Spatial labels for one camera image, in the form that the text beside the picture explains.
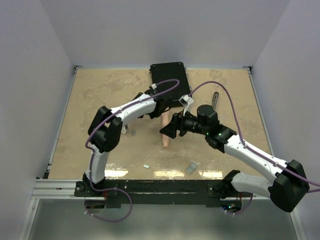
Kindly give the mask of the grey stapler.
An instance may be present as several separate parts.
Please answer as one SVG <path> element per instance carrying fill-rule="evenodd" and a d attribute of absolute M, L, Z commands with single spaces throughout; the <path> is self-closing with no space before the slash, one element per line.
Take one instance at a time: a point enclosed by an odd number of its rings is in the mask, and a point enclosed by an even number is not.
<path fill-rule="evenodd" d="M 217 102 L 219 98 L 219 92 L 215 91 L 212 96 L 211 106 L 213 110 L 216 110 Z"/>

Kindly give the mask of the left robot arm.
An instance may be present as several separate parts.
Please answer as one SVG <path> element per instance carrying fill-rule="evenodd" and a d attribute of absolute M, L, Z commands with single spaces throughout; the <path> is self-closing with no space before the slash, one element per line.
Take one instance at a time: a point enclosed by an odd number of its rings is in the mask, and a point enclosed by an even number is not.
<path fill-rule="evenodd" d="M 88 129 L 85 147 L 91 150 L 88 169 L 83 175 L 86 191 L 92 196 L 99 196 L 104 189 L 105 167 L 109 154 L 120 142 L 122 128 L 131 121 L 148 115 L 158 118 L 169 106 L 163 95 L 169 90 L 158 93 L 150 88 L 140 92 L 132 101 L 118 107 L 102 106 L 96 112 Z"/>

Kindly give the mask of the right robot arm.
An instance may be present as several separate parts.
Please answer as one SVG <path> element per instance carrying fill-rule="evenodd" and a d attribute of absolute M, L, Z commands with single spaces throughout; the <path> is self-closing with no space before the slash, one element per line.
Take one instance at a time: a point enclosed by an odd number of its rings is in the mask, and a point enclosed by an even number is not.
<path fill-rule="evenodd" d="M 256 194 L 291 213 L 310 190 L 302 164 L 294 159 L 291 162 L 279 159 L 241 140 L 238 133 L 220 123 L 210 105 L 199 106 L 196 113 L 174 113 L 169 124 L 159 132 L 171 139 L 188 132 L 203 135 L 210 147 L 241 160 L 261 174 L 254 176 L 232 170 L 222 180 L 224 194 L 230 197 L 241 192 Z"/>

